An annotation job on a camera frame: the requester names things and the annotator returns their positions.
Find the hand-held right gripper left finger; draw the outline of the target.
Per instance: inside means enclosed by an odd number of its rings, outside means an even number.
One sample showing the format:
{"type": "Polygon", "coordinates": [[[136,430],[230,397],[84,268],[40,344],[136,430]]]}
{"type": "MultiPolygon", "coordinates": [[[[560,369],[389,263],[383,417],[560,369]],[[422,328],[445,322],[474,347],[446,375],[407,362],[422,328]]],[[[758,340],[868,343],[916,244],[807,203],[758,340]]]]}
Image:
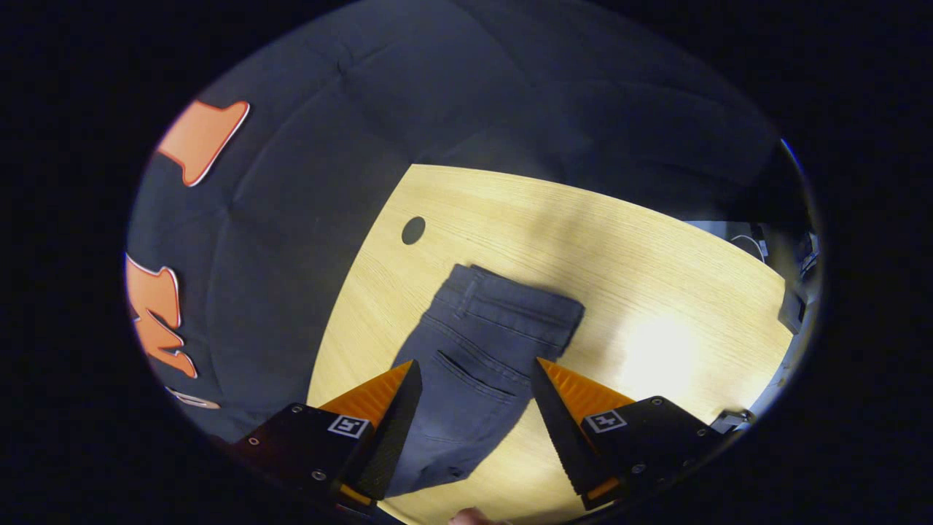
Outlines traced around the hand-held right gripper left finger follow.
{"type": "Polygon", "coordinates": [[[317,408],[290,403],[230,445],[230,455],[290,499],[373,511],[386,498],[423,389],[407,361],[317,408]]]}

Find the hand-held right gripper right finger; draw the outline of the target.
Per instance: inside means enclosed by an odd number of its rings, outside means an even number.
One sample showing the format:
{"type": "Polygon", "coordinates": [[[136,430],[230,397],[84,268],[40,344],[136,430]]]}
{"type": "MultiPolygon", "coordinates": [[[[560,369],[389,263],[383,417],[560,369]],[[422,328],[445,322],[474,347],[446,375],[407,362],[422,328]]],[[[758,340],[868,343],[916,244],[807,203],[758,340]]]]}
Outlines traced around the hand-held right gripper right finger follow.
{"type": "Polygon", "coordinates": [[[659,491],[726,440],[725,432],[662,396],[636,401],[543,358],[532,368],[532,392],[586,510],[659,491]]]}

